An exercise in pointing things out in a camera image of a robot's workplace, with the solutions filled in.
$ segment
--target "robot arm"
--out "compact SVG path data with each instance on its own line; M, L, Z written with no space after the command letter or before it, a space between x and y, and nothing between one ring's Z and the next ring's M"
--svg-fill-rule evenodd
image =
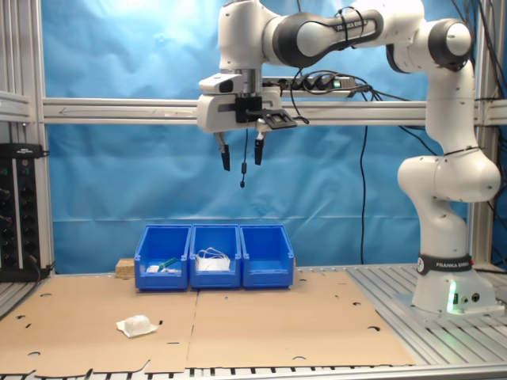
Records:
M409 158L398 171L421 221L421 276L413 304L436 317L444 311L503 312L493 287L472 270L466 224L448 203L490 200L500 186L496 165L475 138L470 32L458 20L427 22L421 0L357 0L345 10L323 18L279 16L258 0L225 5L219 19L220 73L200 83L199 127L215 133L228 169L225 131L255 127L263 134L296 125L281 108L278 90L262 88L262 64L304 68L331 51L385 45L394 70L427 74L426 132L444 150L443 157ZM257 144L264 140L256 140L259 164Z
M420 0L360 0L331 18L279 16L258 0L230 2L219 16L220 73L200 82L197 123L212 133L294 127L276 90L262 89L262 64L304 68L331 51L382 45L393 69L406 73L458 70L471 53L467 27L426 22Z

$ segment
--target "white object in bin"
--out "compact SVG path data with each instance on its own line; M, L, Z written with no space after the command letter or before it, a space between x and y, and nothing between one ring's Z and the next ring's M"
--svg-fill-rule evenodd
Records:
M161 273L181 273L179 269L172 269L172 268L163 268Z
M200 272L221 272L228 271L231 266L231 260L223 252L210 247L202 249L196 256L196 269Z
M124 321L116 323L116 327L123 331L126 336L132 338L134 336L152 333L158 326L152 325L146 315L135 315Z
M150 265L146 270L147 273L158 273L159 267L158 265Z

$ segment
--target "green object in bin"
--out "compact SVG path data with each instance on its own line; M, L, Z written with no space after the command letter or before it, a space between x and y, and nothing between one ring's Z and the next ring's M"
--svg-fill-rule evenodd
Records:
M161 271L163 268L169 267L171 264L174 264L176 261L177 261L176 257L173 257L172 259L168 259L168 261L166 261L165 263L161 263L158 266L158 270Z

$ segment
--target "blue storage bin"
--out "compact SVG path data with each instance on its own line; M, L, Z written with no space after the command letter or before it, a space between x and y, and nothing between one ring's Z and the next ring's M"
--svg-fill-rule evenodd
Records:
M290 287L294 252L284 226L240 226L243 286Z
M191 233L192 226L147 225L135 251L135 287L141 291L186 289L189 285L187 259ZM146 272L151 265L172 258L177 261L167 268L178 272Z
M190 286L200 288L234 288L241 286L241 245L237 225L194 225L190 243ZM196 256L202 249L214 248L231 260L228 271L197 271Z

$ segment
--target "cardboard sheet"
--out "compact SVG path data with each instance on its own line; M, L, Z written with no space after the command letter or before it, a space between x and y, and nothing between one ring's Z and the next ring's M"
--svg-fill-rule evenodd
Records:
M116 322L137 314L162 324L129 339ZM148 360L147 373L413 363L340 272L298 274L286 291L199 295L138 293L133 279L57 277L0 321L0 374L135 372Z
M54 278L0 322L0 374L134 372L148 360L147 372L183 371L196 297L196 292L140 294L133 279ZM116 322L137 314L162 324L129 339Z
M352 279L337 272L298 274L286 291L201 291L187 367L413 363Z

